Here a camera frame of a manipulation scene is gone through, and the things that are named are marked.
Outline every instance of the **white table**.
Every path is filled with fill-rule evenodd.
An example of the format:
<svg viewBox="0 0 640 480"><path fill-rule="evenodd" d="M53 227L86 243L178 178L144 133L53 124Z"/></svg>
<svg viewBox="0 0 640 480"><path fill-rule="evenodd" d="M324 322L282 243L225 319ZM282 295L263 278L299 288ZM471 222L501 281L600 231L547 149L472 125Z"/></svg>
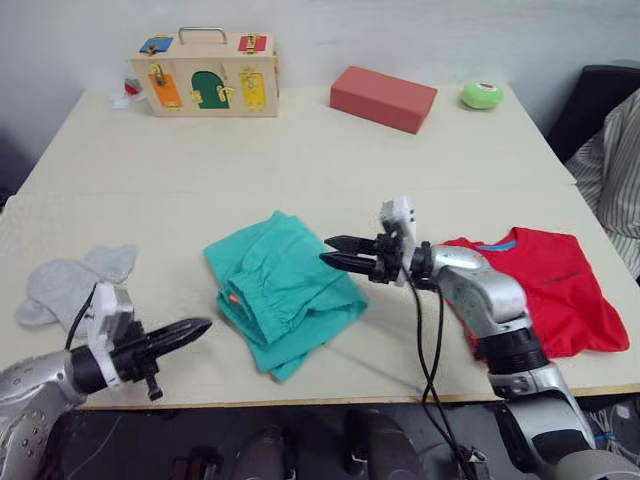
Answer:
<svg viewBox="0 0 640 480"><path fill-rule="evenodd" d="M235 174L240 174L241 166ZM0 365L26 355L61 348L58 325L26 330L11 317L24 297L26 279L53 258L80 258L95 245L133 243L139 248L128 281L145 327L204 315L214 319L194 344L159 361L158 381L166 406L255 403L405 401L422 384L415 347L415 311L406 289L357 278L369 298L367 313L310 355L302 368L279 384L259 374L244 339L214 305L216 286L201 251L238 228L262 220L277 208L299 215L319 236L373 236L379 231L379 190L386 179L371 175L357 194L331 191L300 195L299 186L233 196L235 185L208 194L31 194L14 197L0 217ZM452 237L496 241L513 226L572 233L578 237L605 296L631 337L624 353L583 353L559 364L578 394L640 391L640 291L575 187L428 189L411 195L421 239ZM432 354L436 298L426 305L425 343ZM494 398L486 368L472 360L458 321L447 310L446 335L437 386L445 400ZM106 391L89 405L146 406L144 385Z"/></svg>
<svg viewBox="0 0 640 480"><path fill-rule="evenodd" d="M146 103L110 111L103 95L86 92L20 194L208 192L231 201L295 189L321 199L373 182L383 199L575 183L509 88L496 110L470 111L459 87L440 87L417 135L328 108L328 92L283 90L279 118L158 118Z"/></svg>

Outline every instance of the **green ball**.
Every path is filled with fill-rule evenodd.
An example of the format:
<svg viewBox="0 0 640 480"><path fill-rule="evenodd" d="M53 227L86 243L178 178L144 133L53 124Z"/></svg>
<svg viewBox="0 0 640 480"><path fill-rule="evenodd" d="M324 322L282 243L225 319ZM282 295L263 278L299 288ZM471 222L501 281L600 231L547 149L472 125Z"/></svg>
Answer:
<svg viewBox="0 0 640 480"><path fill-rule="evenodd" d="M462 103L476 110L497 107L502 101L502 90L490 82L469 83L464 86Z"/></svg>

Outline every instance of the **teal cloth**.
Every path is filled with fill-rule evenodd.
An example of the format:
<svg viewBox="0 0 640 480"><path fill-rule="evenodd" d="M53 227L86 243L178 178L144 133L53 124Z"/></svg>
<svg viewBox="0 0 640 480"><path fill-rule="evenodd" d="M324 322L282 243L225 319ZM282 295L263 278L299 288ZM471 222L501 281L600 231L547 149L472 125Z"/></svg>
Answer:
<svg viewBox="0 0 640 480"><path fill-rule="evenodd" d="M258 369L280 381L367 308L349 275L320 260L324 251L298 217L279 211L204 249L218 306L247 337Z"/></svg>

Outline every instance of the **striped shirt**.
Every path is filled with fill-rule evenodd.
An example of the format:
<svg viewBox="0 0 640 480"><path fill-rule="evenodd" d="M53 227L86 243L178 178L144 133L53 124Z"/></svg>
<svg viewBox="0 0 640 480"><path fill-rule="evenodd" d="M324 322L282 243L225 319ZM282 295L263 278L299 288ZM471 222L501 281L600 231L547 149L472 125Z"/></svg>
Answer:
<svg viewBox="0 0 640 480"><path fill-rule="evenodd" d="M634 278L640 276L640 89L566 163Z"/></svg>

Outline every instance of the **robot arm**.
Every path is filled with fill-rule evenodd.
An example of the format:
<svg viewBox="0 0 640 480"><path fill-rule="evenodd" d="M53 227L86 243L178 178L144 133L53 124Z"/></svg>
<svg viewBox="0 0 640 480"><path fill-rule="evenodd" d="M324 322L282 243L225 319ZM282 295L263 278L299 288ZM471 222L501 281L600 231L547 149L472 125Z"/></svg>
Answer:
<svg viewBox="0 0 640 480"><path fill-rule="evenodd" d="M473 250L418 245L413 214L404 197L386 202L380 213L385 233L375 240L330 238L326 243L338 251L321 258L335 268L366 274L376 283L402 285L407 272L416 288L439 287L478 339L491 387L505 399L496 419L512 463L542 478L591 478L562 476L572 471L567 465L580 463L573 460L577 452L591 451L595 441L560 370L542 349L520 284ZM617 463L618 457L611 462ZM602 478L610 467L598 460L589 473ZM637 471L629 462L625 468Z"/></svg>
<svg viewBox="0 0 640 480"><path fill-rule="evenodd" d="M35 478L56 420L87 395L145 379L162 396L156 359L200 337L208 319L187 319L146 334L123 289L98 284L89 313L89 345L28 358L0 373L0 480Z"/></svg>

